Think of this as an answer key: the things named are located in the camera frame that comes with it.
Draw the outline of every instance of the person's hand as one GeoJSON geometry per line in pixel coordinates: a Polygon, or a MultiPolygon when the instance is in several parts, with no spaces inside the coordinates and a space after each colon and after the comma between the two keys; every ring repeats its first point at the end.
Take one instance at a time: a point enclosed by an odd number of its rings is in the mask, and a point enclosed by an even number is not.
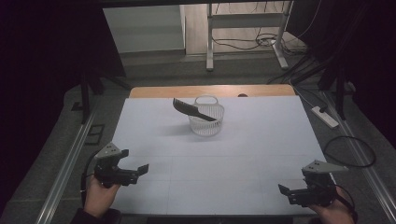
{"type": "Polygon", "coordinates": [[[113,185],[107,189],[96,179],[91,177],[90,185],[87,189],[84,211],[94,217],[101,218],[107,209],[113,204],[120,185],[113,185]]]}
{"type": "MultiPolygon", "coordinates": [[[[338,194],[345,198],[344,193],[337,187],[338,194]]],[[[352,215],[350,215],[347,207],[338,200],[334,200],[332,204],[327,207],[318,205],[309,205],[310,209],[314,210],[323,224],[354,224],[352,215]]]]}

